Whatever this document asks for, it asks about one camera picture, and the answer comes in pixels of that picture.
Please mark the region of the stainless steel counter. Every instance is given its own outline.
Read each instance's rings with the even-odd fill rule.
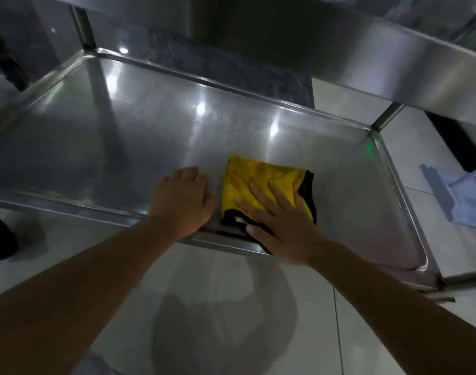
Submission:
[[[219,195],[231,154],[315,174],[318,226],[421,289],[437,268],[378,133],[353,121],[134,60],[79,53],[0,112],[0,205],[129,226],[187,165]],[[186,240],[262,253],[218,213]]]
[[[476,124],[476,52],[334,0],[60,1]],[[380,1],[392,0],[369,3],[377,6]],[[437,35],[444,36],[458,30],[466,19],[453,17],[455,13],[445,17],[441,12],[461,13],[474,0],[436,0],[437,6],[427,6],[427,0],[402,1],[410,2],[402,5],[405,10],[413,10],[406,13],[407,25],[420,26],[425,32],[439,27],[443,34]],[[454,7],[456,3],[463,7]],[[441,15],[438,21],[447,20],[449,27],[433,23],[436,27],[432,28],[435,18],[431,16]]]

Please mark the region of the finger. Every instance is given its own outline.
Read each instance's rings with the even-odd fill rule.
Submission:
[[[272,222],[272,216],[269,213],[267,213],[263,210],[260,210],[256,207],[253,207],[248,202],[240,200],[239,198],[236,199],[236,204],[238,204],[238,206],[241,209],[243,209],[243,211],[246,214],[248,214],[249,216],[251,216],[254,220],[256,220],[258,222],[263,222],[268,227],[270,227],[269,225]]]
[[[268,183],[268,185],[269,185],[269,188],[270,188],[272,194],[275,196],[278,205],[279,205],[280,207],[282,207],[283,209],[287,209],[287,210],[288,210],[288,209],[293,209],[293,205],[292,205],[291,202],[285,197],[285,195],[283,194],[283,192],[281,191],[281,189],[279,189],[278,186],[272,182],[272,180],[270,180],[270,181],[267,182],[267,183]]]
[[[306,215],[308,214],[308,211],[305,210],[304,207],[304,199],[302,198],[301,195],[299,195],[297,192],[293,194],[293,197],[296,201],[296,208],[299,210],[302,210]]]
[[[245,230],[252,238],[257,239],[270,252],[272,252],[273,254],[275,252],[278,252],[278,248],[280,247],[281,242],[276,237],[273,237],[264,229],[250,224],[247,225]]]
[[[277,215],[281,211],[278,204],[267,197],[266,194],[262,192],[255,184],[250,184],[249,188],[250,192],[254,195],[257,201],[260,202],[269,213],[272,215]]]
[[[202,186],[205,188],[209,182],[209,177],[205,175],[204,173],[199,173],[197,177],[195,177],[195,183],[199,186]]]
[[[186,167],[183,169],[181,179],[194,180],[198,175],[198,167]]]
[[[172,175],[170,176],[170,179],[180,179],[181,176],[183,176],[184,168],[179,168],[178,170],[175,170],[172,172]]]
[[[214,213],[214,210],[216,209],[216,205],[217,205],[216,195],[214,195],[213,193],[208,194],[204,203],[204,215],[206,218],[205,222],[207,222],[212,216],[212,213]]]

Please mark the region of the green light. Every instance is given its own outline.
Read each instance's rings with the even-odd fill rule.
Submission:
[[[366,152],[368,155],[370,155],[372,158],[374,157],[373,155],[373,144],[370,142],[369,144],[366,145]]]

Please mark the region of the hand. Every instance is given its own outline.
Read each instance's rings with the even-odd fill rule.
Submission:
[[[153,192],[148,220],[161,223],[176,241],[193,234],[210,219],[216,206],[216,197],[206,194],[208,181],[198,167],[164,177]]]
[[[294,263],[310,265],[319,243],[325,242],[325,238],[310,220],[301,196],[295,194],[294,207],[272,181],[269,182],[269,187],[277,203],[257,186],[250,185],[250,191],[267,211],[255,208],[243,200],[237,199],[236,203],[254,220],[271,229],[274,236],[253,225],[247,226],[247,233],[274,255]]]

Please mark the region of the right hand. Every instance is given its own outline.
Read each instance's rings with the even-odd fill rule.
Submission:
[[[236,203],[254,220],[265,224],[274,236],[254,225],[247,226],[247,233],[274,255],[286,258],[293,263],[310,265],[320,244],[326,240],[310,220],[301,196],[295,194],[296,206],[294,206],[270,181],[269,187],[276,198],[276,203],[254,184],[250,184],[249,187],[266,211],[255,208],[240,199],[237,199]]]

